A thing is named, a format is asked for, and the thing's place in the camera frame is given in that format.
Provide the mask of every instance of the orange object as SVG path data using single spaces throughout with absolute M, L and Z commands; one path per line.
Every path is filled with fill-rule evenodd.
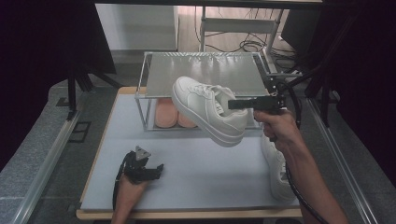
M 177 109 L 171 98 L 159 98 L 155 108 L 155 125 L 160 128 L 171 128 L 177 123 Z
M 180 112 L 178 113 L 177 116 L 177 123 L 181 127 L 184 128 L 195 128 L 196 124 L 194 124 L 190 119 L 188 119 L 186 116 L 182 115 Z

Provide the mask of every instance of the black device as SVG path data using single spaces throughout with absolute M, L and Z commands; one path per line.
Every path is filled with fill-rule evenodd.
M 159 179 L 161 177 L 163 164 L 157 166 L 155 169 L 146 169 L 149 156 L 151 154 L 140 146 L 136 146 L 135 151 L 131 151 L 125 155 L 114 184 L 113 209 L 116 209 L 119 182 L 122 174 L 125 174 L 133 184 L 140 184 L 143 181 Z
M 285 97 L 283 95 L 259 96 L 248 100 L 229 100 L 229 109 L 253 108 L 255 110 L 265 110 L 273 114 L 278 114 L 281 108 L 285 107 Z

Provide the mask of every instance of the dark curtain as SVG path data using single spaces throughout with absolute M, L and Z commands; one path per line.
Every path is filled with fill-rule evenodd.
M 337 50 L 331 73 L 332 88 L 341 96 L 337 109 L 396 186 L 394 9 L 373 1 L 363 9 Z
M 94 4 L 0 3 L 1 168 L 48 101 L 49 89 L 83 65 L 115 73 Z

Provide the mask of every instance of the wooden edge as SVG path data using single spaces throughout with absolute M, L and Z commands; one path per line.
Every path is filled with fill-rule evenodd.
M 146 87 L 141 87 L 140 91 L 141 92 L 146 92 Z M 110 112 L 110 115 L 108 116 L 106 127 L 105 127 L 105 130 L 103 131 L 102 139 L 100 140 L 99 148 L 96 151 L 95 158 L 93 159 L 93 163 L 92 163 L 92 167 L 91 167 L 91 170 L 90 170 L 90 174 L 88 175 L 87 182 L 85 183 L 84 190 L 82 191 L 81 197 L 79 199 L 80 203 L 82 203 L 82 201 L 84 200 L 86 190 L 88 188 L 88 185 L 90 184 L 91 176 L 92 176 L 92 173 L 93 173 L 93 168 L 95 167 L 96 160 L 97 160 L 97 158 L 99 156 L 99 153 L 100 153 L 100 149 L 102 148 L 102 144 L 103 144 L 103 140 L 105 138 L 105 133 L 107 131 L 108 123 L 110 122 L 111 115 L 113 114 L 114 104 L 117 102 L 117 99 L 119 98 L 120 94 L 135 94 L 135 93 L 136 93 L 136 87 L 121 87 L 121 88 L 119 88 L 119 91 L 117 92 L 116 99 L 114 100 L 113 106 L 111 107 L 111 112 Z
M 117 94 L 135 94 L 137 87 L 121 87 Z M 140 93 L 146 93 L 146 87 L 140 87 Z
M 113 212 L 91 212 L 78 209 L 76 215 L 82 220 L 111 219 Z M 201 211 L 201 212 L 136 212 L 131 219 L 178 219 L 178 218 L 248 218 L 248 217 L 302 217 L 301 210 L 295 209 L 262 209 L 236 211 Z

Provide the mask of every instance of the white platform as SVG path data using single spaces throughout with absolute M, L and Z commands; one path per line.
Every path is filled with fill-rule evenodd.
M 261 134 L 248 130 L 239 145 L 220 147 L 199 129 L 144 132 L 134 95 L 120 94 L 81 209 L 112 209 L 120 163 L 136 145 L 152 154 L 148 168 L 164 164 L 163 175 L 151 182 L 136 210 L 296 208 L 297 200 L 281 203 L 271 196 Z

